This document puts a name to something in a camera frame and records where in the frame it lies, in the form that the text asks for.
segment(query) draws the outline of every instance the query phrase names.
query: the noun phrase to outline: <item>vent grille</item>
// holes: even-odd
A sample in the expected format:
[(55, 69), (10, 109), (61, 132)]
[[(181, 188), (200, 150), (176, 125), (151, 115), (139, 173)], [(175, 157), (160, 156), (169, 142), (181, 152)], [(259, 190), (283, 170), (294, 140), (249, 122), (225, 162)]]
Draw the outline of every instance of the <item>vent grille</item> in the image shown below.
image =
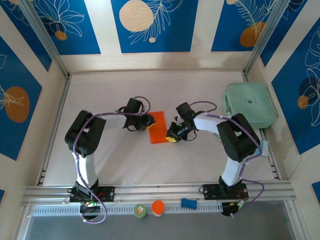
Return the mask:
[[(148, 214), (152, 214), (151, 204), (145, 204), (147, 207)], [(113, 204), (107, 205), (108, 215), (130, 215), (134, 214), (134, 204)], [(32, 216), (77, 216), (79, 215), (80, 206), (69, 205), (69, 206), (37, 206), (33, 210)], [(179, 203), (168, 203), (165, 205), (166, 214), (190, 214), (190, 213), (221, 213), (223, 207), (221, 203), (198, 203), (197, 209), (190, 209), (181, 207)], [(86, 215), (102, 214), (102, 211), (97, 209), (92, 213), (86, 213)]]

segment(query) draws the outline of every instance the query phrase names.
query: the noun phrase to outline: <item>gray floor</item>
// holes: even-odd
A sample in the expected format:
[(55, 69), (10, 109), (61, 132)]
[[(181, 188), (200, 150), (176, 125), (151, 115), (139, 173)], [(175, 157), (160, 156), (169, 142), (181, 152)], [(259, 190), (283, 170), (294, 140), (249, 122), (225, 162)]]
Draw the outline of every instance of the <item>gray floor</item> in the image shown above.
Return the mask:
[(33, 217), (27, 240), (293, 240), (283, 202), (255, 202), (234, 219), (221, 213), (109, 215), (102, 224), (80, 216)]

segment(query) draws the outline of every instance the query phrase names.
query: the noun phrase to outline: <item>orange block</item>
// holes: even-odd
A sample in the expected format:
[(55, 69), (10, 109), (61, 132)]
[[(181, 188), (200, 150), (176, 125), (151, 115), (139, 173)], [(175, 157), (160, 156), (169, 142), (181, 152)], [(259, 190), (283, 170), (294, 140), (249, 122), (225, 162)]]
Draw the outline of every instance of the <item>orange block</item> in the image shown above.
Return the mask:
[(152, 144), (167, 143), (167, 124), (163, 111), (149, 112), (154, 117), (155, 124), (149, 128), (150, 142)]

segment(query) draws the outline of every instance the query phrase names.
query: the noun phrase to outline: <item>white table surface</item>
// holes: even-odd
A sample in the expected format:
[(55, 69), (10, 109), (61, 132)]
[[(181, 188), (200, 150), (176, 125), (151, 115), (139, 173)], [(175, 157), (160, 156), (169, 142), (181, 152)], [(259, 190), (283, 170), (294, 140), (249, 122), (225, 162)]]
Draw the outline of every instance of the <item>white table surface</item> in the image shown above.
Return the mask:
[[(212, 101), (218, 106), (215, 114), (223, 114), (227, 85), (240, 82), (243, 82), (241, 72), (210, 70), (73, 75), (43, 185), (75, 183), (75, 161), (64, 138), (81, 110), (112, 112), (125, 106), (130, 97), (144, 96), (151, 102), (151, 112), (164, 111), (169, 127), (177, 116), (176, 107), (184, 102)], [(192, 106), (195, 111), (210, 107), (202, 103)], [(126, 129), (105, 131), (94, 158), (100, 184), (216, 182), (227, 161), (222, 144), (210, 132), (199, 131), (196, 140), (191, 142), (151, 144), (147, 130), (129, 132)], [(266, 157), (250, 161), (243, 177), (274, 179)]]

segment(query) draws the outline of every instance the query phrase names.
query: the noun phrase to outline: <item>mint green bag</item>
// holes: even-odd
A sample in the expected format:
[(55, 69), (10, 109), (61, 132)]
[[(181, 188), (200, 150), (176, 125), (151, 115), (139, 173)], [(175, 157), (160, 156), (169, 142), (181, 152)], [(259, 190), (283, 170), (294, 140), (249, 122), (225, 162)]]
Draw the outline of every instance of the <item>mint green bag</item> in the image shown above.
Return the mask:
[(253, 129), (265, 129), (277, 113), (265, 85), (259, 82), (229, 84), (225, 91), (226, 115), (243, 114)]

